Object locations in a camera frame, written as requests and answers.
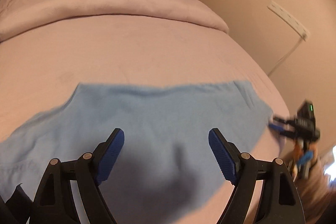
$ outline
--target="light blue towel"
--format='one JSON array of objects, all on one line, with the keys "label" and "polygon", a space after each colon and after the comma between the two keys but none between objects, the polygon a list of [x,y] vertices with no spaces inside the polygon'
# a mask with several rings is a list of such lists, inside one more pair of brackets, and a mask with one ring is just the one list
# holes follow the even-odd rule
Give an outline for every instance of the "light blue towel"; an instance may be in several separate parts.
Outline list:
[{"label": "light blue towel", "polygon": [[[246,81],[164,89],[80,84],[66,104],[34,116],[0,144],[0,194],[7,200],[23,183],[33,199],[50,159],[75,160],[118,127],[125,145],[100,186],[110,211],[118,224],[171,223],[224,182],[209,130],[219,128],[248,152],[271,114]],[[87,223],[78,189],[74,197]]]}]

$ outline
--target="mattress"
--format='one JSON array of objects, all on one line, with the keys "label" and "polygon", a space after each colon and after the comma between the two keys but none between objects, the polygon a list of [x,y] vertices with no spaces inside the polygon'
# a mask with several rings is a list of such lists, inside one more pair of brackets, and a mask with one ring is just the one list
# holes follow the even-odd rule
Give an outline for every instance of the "mattress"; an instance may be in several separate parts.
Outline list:
[{"label": "mattress", "polygon": [[[197,0],[0,0],[0,41],[1,141],[34,114],[64,103],[79,82],[164,87],[248,80],[275,113],[288,115],[225,22]],[[251,154],[273,160],[282,145],[266,128]],[[232,189],[224,183],[178,223],[216,223]],[[250,209],[260,191],[258,182]]]}]

